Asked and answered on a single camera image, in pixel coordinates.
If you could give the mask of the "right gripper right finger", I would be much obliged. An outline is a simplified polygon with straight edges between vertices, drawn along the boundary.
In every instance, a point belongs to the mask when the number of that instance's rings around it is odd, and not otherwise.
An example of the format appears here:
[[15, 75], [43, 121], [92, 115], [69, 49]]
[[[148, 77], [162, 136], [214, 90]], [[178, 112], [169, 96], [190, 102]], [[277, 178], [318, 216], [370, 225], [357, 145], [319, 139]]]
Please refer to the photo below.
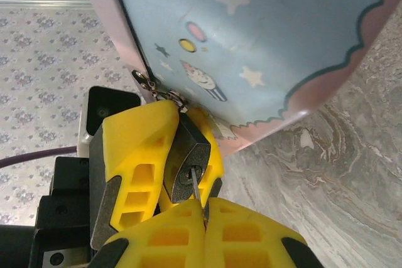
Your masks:
[[209, 200], [205, 267], [322, 267], [293, 229], [222, 199]]

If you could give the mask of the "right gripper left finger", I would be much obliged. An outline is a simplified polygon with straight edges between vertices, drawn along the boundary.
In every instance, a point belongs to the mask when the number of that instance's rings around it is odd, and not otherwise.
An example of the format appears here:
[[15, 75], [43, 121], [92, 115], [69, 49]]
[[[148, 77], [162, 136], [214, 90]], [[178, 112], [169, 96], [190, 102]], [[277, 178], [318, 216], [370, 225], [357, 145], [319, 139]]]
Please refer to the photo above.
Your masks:
[[202, 206], [190, 199], [109, 238], [90, 267], [203, 267]]

